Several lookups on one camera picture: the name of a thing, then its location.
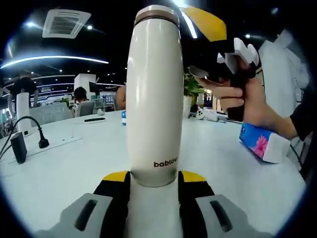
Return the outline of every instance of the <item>ceiling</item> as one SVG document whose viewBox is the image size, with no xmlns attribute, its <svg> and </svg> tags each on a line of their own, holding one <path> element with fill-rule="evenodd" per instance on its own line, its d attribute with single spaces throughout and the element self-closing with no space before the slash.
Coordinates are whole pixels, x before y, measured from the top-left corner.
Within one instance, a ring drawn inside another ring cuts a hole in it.
<svg viewBox="0 0 317 238">
<path fill-rule="evenodd" d="M 252 43 L 257 49 L 265 39 L 274 41 L 283 26 L 279 22 L 279 6 L 264 1 L 254 4 L 245 1 L 232 3 L 228 0 L 192 1 L 192 0 L 144 0 L 144 1 L 48 1 L 46 6 L 39 3 L 30 4 L 24 14 L 19 14 L 14 20 L 19 22 L 9 29 L 10 37 L 4 41 L 1 64 L 37 56 L 76 56 L 104 60 L 108 64 L 78 60 L 78 59 L 38 59 L 17 63 L 1 69 L 7 89 L 17 78 L 17 72 L 36 78 L 37 86 L 51 86 L 53 91 L 73 91 L 74 75 L 79 73 L 96 74 L 98 83 L 123 85 L 126 81 L 126 67 L 130 39 L 136 13 L 151 4 L 169 6 L 179 12 L 175 2 L 185 2 L 189 5 L 209 11 L 222 19 L 227 26 L 228 37 L 239 37 L 245 44 Z M 88 12 L 91 17 L 75 39 L 42 38 L 43 25 L 47 13 L 51 9 L 71 9 Z M 180 17 L 181 44 L 184 55 L 184 66 L 190 64 L 192 55 L 200 51 L 207 54 L 204 47 L 210 43 L 194 25 L 197 39 L 193 39 L 183 17 Z M 99 85 L 100 89 L 116 90 L 116 87 Z"/>
</svg>

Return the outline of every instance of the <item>black device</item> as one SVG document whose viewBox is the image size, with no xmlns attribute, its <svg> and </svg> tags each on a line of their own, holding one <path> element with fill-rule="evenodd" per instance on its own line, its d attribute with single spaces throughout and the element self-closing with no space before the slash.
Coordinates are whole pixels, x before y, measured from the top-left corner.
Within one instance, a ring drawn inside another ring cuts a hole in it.
<svg viewBox="0 0 317 238">
<path fill-rule="evenodd" d="M 84 120 L 84 122 L 91 122 L 91 121 L 97 121 L 97 120 L 105 120 L 105 118 L 91 118 L 91 119 Z"/>
<path fill-rule="evenodd" d="M 23 164 L 26 159 L 26 147 L 23 139 L 23 135 L 21 132 L 16 133 L 11 138 L 12 149 L 18 164 Z"/>
</svg>

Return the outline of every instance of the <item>person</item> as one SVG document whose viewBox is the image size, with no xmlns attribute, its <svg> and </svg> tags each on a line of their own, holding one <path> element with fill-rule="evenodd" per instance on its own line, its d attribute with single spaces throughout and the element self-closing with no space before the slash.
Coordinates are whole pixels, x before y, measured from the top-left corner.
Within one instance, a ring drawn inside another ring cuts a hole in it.
<svg viewBox="0 0 317 238">
<path fill-rule="evenodd" d="M 84 89 L 83 87 L 76 88 L 74 91 L 74 101 L 75 101 L 75 106 L 73 110 L 73 117 L 76 117 L 79 104 L 81 102 L 88 101 L 86 89 Z"/>
<path fill-rule="evenodd" d="M 33 107 L 36 107 L 38 102 L 39 91 L 36 87 L 36 84 L 29 77 L 21 77 L 17 79 L 10 90 L 8 97 L 8 107 L 11 115 L 14 117 L 16 114 L 16 96 L 21 93 L 29 93 L 29 107 L 31 108 L 31 95 L 34 94 L 34 103 Z M 15 100 L 15 110 L 12 109 L 12 101 Z"/>
<path fill-rule="evenodd" d="M 116 93 L 119 110 L 125 110 L 125 95 L 126 95 L 126 86 L 124 85 L 119 87 Z"/>
<path fill-rule="evenodd" d="M 246 65 L 240 57 L 237 57 L 238 65 L 246 70 Z M 267 128 L 277 134 L 293 139 L 297 136 L 304 140 L 311 132 L 316 131 L 314 108 L 317 105 L 317 95 L 311 87 L 307 87 L 304 92 L 302 103 L 294 110 L 289 117 L 282 118 L 266 102 L 262 83 L 258 78 L 248 80 L 245 87 L 245 99 L 242 99 L 240 88 L 230 87 L 230 79 L 220 79 L 221 84 L 210 82 L 204 78 L 195 79 L 206 89 L 210 89 L 212 94 L 220 99 L 220 104 L 226 112 L 228 108 L 245 105 L 243 122 Z M 312 146 L 316 142 L 316 133 L 313 134 Z M 316 160 L 305 160 L 301 169 L 302 177 L 307 180 L 310 173 L 315 169 Z"/>
</svg>

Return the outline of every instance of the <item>white table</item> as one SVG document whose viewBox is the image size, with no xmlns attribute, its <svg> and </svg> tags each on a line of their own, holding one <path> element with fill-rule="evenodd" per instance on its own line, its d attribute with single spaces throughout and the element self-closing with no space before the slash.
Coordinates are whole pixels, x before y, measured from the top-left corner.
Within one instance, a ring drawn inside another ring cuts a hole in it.
<svg viewBox="0 0 317 238">
<path fill-rule="evenodd" d="M 71 135 L 83 139 L 27 158 L 18 165 L 12 150 L 0 162 L 2 187 L 16 214 L 31 232 L 49 229 L 61 211 L 86 192 L 93 193 L 110 173 L 129 170 L 126 127 L 121 112 L 106 113 L 106 122 L 80 124 L 96 115 L 43 125 L 53 143 Z M 204 176 L 248 215 L 251 226 L 276 234 L 292 214 L 305 183 L 293 164 L 260 162 L 239 142 L 241 125 L 185 119 L 179 168 Z M 5 139 L 0 140 L 2 147 Z M 26 138 L 27 148 L 39 141 Z M 182 237 L 177 181 L 146 188 L 131 182 L 128 237 Z"/>
</svg>

